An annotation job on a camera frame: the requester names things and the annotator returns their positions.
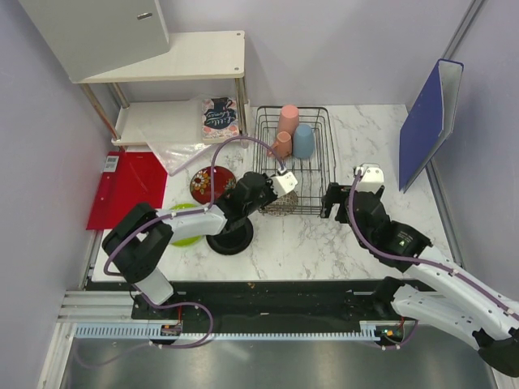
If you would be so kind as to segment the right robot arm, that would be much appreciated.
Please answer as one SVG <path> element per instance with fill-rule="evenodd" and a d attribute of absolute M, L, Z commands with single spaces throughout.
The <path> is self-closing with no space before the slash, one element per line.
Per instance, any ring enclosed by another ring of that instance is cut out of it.
<path fill-rule="evenodd" d="M 371 299 L 383 319 L 398 314 L 458 338 L 493 369 L 518 376 L 518 303 L 492 289 L 444 255 L 413 227 L 391 220 L 376 192 L 336 182 L 321 200 L 321 216 L 337 205 L 336 221 L 348 224 L 359 245 L 380 263 L 433 288 L 428 297 L 402 280 L 385 277 Z"/>

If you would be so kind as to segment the green plate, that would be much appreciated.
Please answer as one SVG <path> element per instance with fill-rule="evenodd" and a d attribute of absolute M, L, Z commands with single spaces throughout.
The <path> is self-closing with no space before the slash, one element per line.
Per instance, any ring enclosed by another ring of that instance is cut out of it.
<path fill-rule="evenodd" d="M 177 210 L 185 210 L 188 208 L 195 208 L 195 207 L 196 207 L 196 205 L 193 203 L 178 203 L 176 205 L 173 205 L 171 207 L 171 210 L 177 211 Z M 201 236 L 188 237 L 186 239 L 172 242 L 172 245 L 176 246 L 176 247 L 191 246 L 191 245 L 194 245 L 195 243 L 199 242 L 201 239 L 202 239 Z"/>

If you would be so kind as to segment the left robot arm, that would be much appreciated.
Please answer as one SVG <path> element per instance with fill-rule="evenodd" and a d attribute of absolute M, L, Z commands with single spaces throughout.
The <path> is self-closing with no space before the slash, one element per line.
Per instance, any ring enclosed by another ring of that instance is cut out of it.
<path fill-rule="evenodd" d="M 178 309 L 174 288 L 158 263 L 171 243 L 205 236 L 219 254 L 234 255 L 252 241 L 254 228 L 249 215 L 265 208 L 295 189 L 298 182 L 288 170 L 269 177 L 248 172 L 235 187 L 214 203 L 174 212 L 139 203 L 112 229 L 101 247 L 124 280 L 150 301 L 159 318 L 171 318 Z"/>

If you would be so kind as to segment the patterned bowl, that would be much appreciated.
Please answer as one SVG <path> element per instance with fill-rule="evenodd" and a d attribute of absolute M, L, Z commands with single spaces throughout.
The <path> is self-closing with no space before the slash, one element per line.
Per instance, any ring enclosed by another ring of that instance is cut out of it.
<path fill-rule="evenodd" d="M 298 206 L 298 196 L 295 191 L 279 197 L 263 209 L 263 214 L 271 216 L 288 216 L 293 214 Z"/>

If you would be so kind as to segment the red floral plate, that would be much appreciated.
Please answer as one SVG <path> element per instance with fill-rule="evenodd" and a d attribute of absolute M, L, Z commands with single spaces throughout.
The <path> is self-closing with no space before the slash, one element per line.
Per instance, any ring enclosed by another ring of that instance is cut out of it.
<path fill-rule="evenodd" d="M 213 173 L 210 167 L 199 170 L 190 181 L 192 198 L 201 204 L 209 203 L 212 198 L 212 180 L 214 179 L 214 199 L 218 199 L 226 190 L 236 185 L 236 177 L 225 167 L 216 166 Z"/>

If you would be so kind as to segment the black plate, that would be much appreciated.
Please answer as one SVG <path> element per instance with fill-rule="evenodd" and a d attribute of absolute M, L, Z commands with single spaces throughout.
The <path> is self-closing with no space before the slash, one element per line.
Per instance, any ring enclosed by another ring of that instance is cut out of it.
<path fill-rule="evenodd" d="M 216 236 L 208 235 L 206 241 L 209 247 L 222 255 L 235 255 L 243 252 L 252 242 L 254 227 L 246 218 L 243 225 L 231 232 L 220 233 Z"/>

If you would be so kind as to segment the black wire dish rack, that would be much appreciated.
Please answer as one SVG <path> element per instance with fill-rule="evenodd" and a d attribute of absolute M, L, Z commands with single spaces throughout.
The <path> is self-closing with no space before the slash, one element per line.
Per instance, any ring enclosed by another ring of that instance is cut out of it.
<path fill-rule="evenodd" d="M 273 144 L 281 107 L 264 105 L 256 110 L 254 136 L 270 145 Z M 334 135 L 328 110 L 325 107 L 299 107 L 299 121 L 309 125 L 315 137 L 315 150 L 311 158 L 299 159 L 289 156 L 285 167 L 294 173 L 298 185 L 294 190 L 298 196 L 297 215 L 320 216 L 321 198 L 330 182 L 336 181 L 336 157 Z M 254 145 L 253 170 L 273 175 L 279 169 L 278 161 L 267 155 L 267 150 Z"/>

